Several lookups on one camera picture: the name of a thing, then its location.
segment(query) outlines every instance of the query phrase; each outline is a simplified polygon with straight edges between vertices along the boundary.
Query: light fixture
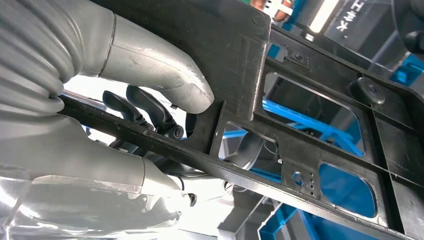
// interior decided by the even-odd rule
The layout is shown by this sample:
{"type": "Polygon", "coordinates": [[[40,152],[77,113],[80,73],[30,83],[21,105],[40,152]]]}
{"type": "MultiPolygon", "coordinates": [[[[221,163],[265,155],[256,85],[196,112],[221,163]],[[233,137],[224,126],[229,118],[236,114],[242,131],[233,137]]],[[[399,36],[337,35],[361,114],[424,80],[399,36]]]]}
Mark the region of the light fixture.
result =
{"type": "Polygon", "coordinates": [[[309,41],[313,42],[313,41],[314,41],[314,36],[312,36],[312,35],[311,35],[311,34],[309,34],[309,33],[306,33],[305,39],[307,39],[307,40],[309,40],[309,41]]]}
{"type": "Polygon", "coordinates": [[[309,29],[314,33],[321,32],[324,24],[330,17],[339,0],[325,0],[318,10],[315,18],[309,26],[309,29]]]}

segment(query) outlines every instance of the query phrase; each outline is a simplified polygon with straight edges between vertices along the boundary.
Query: silver mechanical part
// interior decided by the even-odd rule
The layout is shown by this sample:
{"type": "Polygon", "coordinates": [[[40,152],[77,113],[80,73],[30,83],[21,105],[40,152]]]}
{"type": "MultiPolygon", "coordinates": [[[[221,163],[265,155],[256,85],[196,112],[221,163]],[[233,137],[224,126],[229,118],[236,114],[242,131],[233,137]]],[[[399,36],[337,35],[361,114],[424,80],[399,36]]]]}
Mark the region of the silver mechanical part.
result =
{"type": "Polygon", "coordinates": [[[184,190],[196,195],[196,202],[201,203],[222,198],[233,192],[233,184],[204,172],[184,172],[171,174],[169,177],[184,190]]]}
{"type": "Polygon", "coordinates": [[[79,122],[57,114],[57,96],[75,75],[101,76],[201,113],[214,96],[186,53],[88,0],[0,1],[0,53],[7,234],[96,237],[177,222],[190,201],[174,181],[149,160],[91,141],[79,122]]]}
{"type": "Polygon", "coordinates": [[[241,139],[237,150],[233,154],[228,155],[224,161],[249,170],[256,163],[264,143],[265,139],[253,132],[248,132],[241,139]]]}

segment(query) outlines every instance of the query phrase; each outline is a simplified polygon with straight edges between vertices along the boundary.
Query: robotic hand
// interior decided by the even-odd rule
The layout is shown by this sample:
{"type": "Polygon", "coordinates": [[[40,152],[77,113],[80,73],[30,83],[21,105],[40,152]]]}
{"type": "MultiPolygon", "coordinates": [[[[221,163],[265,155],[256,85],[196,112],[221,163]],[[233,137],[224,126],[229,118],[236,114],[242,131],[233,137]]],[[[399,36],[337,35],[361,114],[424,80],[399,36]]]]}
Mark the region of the robotic hand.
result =
{"type": "MultiPolygon", "coordinates": [[[[106,107],[120,112],[125,120],[133,124],[140,125],[148,130],[155,131],[165,137],[175,140],[179,140],[183,137],[183,127],[175,122],[171,113],[153,95],[137,86],[129,85],[126,89],[126,97],[128,100],[110,91],[104,91],[103,103],[106,107]],[[136,107],[147,112],[154,126],[145,120],[136,107]]],[[[173,161],[151,152],[148,149],[141,146],[135,146],[120,139],[113,141],[109,144],[109,147],[145,157],[161,170],[163,170],[162,166],[166,167],[169,163],[173,163],[173,161]]]]}
{"type": "MultiPolygon", "coordinates": [[[[183,178],[91,141],[75,119],[57,114],[57,96],[81,74],[153,88],[198,114],[214,95],[195,62],[88,0],[0,1],[0,24],[2,234],[108,238],[173,226],[193,204],[183,178]]],[[[175,127],[157,126],[168,134],[175,127]]]]}

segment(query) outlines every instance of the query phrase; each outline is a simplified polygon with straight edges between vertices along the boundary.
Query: wire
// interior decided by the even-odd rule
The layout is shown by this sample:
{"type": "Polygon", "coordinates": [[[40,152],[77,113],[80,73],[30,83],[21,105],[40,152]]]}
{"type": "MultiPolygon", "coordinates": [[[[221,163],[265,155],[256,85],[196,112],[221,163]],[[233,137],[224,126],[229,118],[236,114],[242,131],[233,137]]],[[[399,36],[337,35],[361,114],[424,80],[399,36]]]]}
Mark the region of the wire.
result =
{"type": "Polygon", "coordinates": [[[277,154],[277,152],[275,152],[275,151],[271,151],[268,147],[267,147],[267,143],[265,142],[265,144],[263,145],[264,147],[265,147],[265,149],[266,150],[268,150],[268,152],[270,152],[270,153],[272,153],[272,154],[274,154],[274,155],[276,155],[277,154]]]}

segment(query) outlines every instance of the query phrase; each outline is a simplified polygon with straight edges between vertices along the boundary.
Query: blue metal frame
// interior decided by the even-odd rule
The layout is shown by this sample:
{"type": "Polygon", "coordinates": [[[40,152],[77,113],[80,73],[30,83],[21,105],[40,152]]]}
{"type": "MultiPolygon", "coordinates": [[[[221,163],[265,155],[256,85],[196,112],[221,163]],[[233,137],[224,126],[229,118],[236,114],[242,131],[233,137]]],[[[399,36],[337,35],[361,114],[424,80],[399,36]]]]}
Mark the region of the blue metal frame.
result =
{"type": "Polygon", "coordinates": [[[222,136],[222,139],[240,138],[240,137],[243,137],[246,133],[247,131],[243,129],[234,130],[234,131],[226,131],[224,132],[224,136],[222,136]]]}
{"type": "Polygon", "coordinates": [[[272,173],[272,172],[268,172],[268,171],[264,171],[264,170],[261,170],[261,169],[258,169],[258,168],[251,168],[250,171],[252,173],[255,173],[255,174],[263,177],[263,178],[266,178],[268,180],[271,180],[273,182],[276,182],[276,183],[281,183],[282,182],[281,176],[278,175],[278,174],[275,174],[275,173],[272,173]]]}
{"type": "Polygon", "coordinates": [[[311,214],[300,209],[298,209],[297,212],[300,215],[300,219],[302,219],[303,225],[306,228],[310,240],[320,240],[320,236],[318,235],[314,223],[311,219],[311,214]]]}
{"type": "Polygon", "coordinates": [[[353,137],[348,133],[267,99],[262,100],[262,105],[265,111],[277,114],[281,117],[292,120],[301,126],[307,126],[307,128],[321,132],[322,135],[319,139],[326,141],[329,138],[333,138],[337,145],[342,149],[357,156],[364,156],[364,153],[352,142],[353,137]]]}
{"type": "Polygon", "coordinates": [[[423,71],[424,62],[414,54],[410,54],[393,73],[390,80],[409,87],[421,76],[423,71]]]}
{"type": "Polygon", "coordinates": [[[296,213],[297,208],[287,204],[282,204],[266,224],[259,229],[261,240],[276,240],[276,234],[287,221],[296,213]]]}

